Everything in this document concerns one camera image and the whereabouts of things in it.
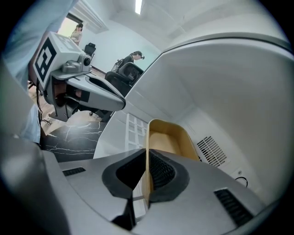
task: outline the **white wall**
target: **white wall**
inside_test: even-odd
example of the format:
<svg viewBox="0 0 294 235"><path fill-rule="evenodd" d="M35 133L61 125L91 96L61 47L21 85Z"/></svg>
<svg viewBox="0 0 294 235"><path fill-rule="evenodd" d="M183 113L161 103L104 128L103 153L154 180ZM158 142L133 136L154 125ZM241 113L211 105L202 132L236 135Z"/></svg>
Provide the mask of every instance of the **white wall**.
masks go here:
<svg viewBox="0 0 294 235"><path fill-rule="evenodd" d="M94 34L86 27L83 29L80 48L85 48L89 42L96 44L92 66L108 72L118 59L140 50L146 58L135 61L135 64L145 70L161 53L154 45L129 28L111 20L105 21L105 24L109 30L100 34Z"/></svg>

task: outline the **white ceiling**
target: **white ceiling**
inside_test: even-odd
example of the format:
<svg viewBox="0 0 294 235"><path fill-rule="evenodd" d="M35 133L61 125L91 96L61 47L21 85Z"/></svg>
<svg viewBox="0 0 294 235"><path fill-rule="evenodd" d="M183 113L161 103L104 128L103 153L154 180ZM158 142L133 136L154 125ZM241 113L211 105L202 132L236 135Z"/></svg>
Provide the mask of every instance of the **white ceiling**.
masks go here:
<svg viewBox="0 0 294 235"><path fill-rule="evenodd" d="M135 0L112 0L112 7L111 20L132 29L160 50L199 25L261 11L254 0L143 0L140 15L135 13Z"/></svg>

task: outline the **black slot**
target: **black slot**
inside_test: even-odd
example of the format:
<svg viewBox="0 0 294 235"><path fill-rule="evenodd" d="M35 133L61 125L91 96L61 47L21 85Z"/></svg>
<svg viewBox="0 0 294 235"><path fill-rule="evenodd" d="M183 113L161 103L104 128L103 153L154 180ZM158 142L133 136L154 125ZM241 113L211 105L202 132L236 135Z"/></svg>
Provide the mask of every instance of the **black slot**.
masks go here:
<svg viewBox="0 0 294 235"><path fill-rule="evenodd" d="M109 192L113 196L127 199L124 213L112 221L127 230L131 230L136 225L133 190L144 174L145 163L146 150L140 149L130 156L109 165L102 173L102 181Z"/></svg>
<svg viewBox="0 0 294 235"><path fill-rule="evenodd" d="M214 193L238 227L253 218L228 189L217 190Z"/></svg>
<svg viewBox="0 0 294 235"><path fill-rule="evenodd" d="M86 171L84 168L79 167L79 168L74 168L74 169L70 169L70 170L65 170L65 171L63 171L63 174L65 176L69 176L69 175L78 174L78 173L81 173L84 171Z"/></svg>
<svg viewBox="0 0 294 235"><path fill-rule="evenodd" d="M100 80L98 80L96 78L91 78L91 77L89 77L89 81L92 82L93 84L95 84L95 85L109 91L110 93L115 94L115 92L113 90L111 90L104 82L102 82L102 81L100 81Z"/></svg>

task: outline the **white panel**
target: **white panel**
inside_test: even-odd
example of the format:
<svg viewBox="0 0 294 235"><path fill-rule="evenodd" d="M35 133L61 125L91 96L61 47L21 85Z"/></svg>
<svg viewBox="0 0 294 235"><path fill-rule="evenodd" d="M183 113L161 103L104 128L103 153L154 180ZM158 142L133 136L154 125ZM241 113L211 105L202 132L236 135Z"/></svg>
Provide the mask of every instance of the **white panel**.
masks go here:
<svg viewBox="0 0 294 235"><path fill-rule="evenodd" d="M147 203L145 199L134 201L133 205L134 205L134 213L136 218L146 214L145 205L147 205Z"/></svg>
<svg viewBox="0 0 294 235"><path fill-rule="evenodd" d="M264 188L265 200L277 199L293 166L293 56L264 42L222 39L172 50L166 59L195 106L243 153ZM194 130L203 128L201 124ZM226 152L232 145L229 141L222 148Z"/></svg>
<svg viewBox="0 0 294 235"><path fill-rule="evenodd" d="M126 108L110 119L95 157L114 152L108 146L124 151L127 113L146 123L165 119L184 127L195 146L213 136L229 158L220 169L232 177L241 169L250 189L273 202L293 170L293 65L286 50L246 39L165 52L127 95Z"/></svg>
<svg viewBox="0 0 294 235"><path fill-rule="evenodd" d="M242 175L246 175L249 188L266 204L272 201L273 194L269 193L266 189L262 189L258 178L246 160L245 155L238 148L238 145L206 113L195 106L191 106L180 118L175 119L175 122L188 132L203 162L208 163L198 148L197 143L207 136L212 136L228 158L226 163L222 164L219 168L228 175L232 175L236 170L242 168Z"/></svg>
<svg viewBox="0 0 294 235"><path fill-rule="evenodd" d="M148 124L146 122L128 113L125 127L124 150L130 151L143 148L147 128Z"/></svg>

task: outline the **air vent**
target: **air vent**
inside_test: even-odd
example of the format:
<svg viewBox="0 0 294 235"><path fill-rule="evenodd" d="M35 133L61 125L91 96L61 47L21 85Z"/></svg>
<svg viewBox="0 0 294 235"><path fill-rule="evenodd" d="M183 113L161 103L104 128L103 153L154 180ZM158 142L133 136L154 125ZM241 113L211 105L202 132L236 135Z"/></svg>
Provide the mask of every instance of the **air vent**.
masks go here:
<svg viewBox="0 0 294 235"><path fill-rule="evenodd" d="M218 190L214 193L237 226L241 226L253 218L228 189Z"/></svg>
<svg viewBox="0 0 294 235"><path fill-rule="evenodd" d="M219 167L225 163L226 155L211 136L205 137L197 146L210 165Z"/></svg>
<svg viewBox="0 0 294 235"><path fill-rule="evenodd" d="M63 174L65 176L69 176L69 175L81 173L83 171L86 171L86 170L82 167L79 167L79 168L74 168L74 169L70 169L70 170L65 170L65 171L63 171Z"/></svg>

